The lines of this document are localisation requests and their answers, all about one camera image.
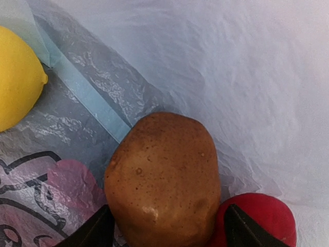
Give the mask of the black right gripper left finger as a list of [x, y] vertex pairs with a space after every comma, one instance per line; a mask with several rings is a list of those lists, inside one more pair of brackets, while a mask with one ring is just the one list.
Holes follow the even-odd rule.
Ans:
[[56, 247], [111, 247], [115, 219], [108, 205], [103, 205], [72, 235]]

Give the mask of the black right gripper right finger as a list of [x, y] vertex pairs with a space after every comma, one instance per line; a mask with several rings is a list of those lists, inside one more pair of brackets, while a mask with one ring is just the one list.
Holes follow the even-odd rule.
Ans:
[[264, 230], [236, 204], [224, 213], [227, 246], [288, 246]]

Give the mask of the light blue plastic bag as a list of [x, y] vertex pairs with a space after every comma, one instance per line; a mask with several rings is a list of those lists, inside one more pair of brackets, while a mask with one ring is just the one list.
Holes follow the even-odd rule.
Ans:
[[104, 203], [144, 115], [202, 122], [222, 198], [285, 202], [298, 246], [328, 246], [328, 1], [1, 1], [48, 83], [1, 133], [1, 246], [54, 246]]

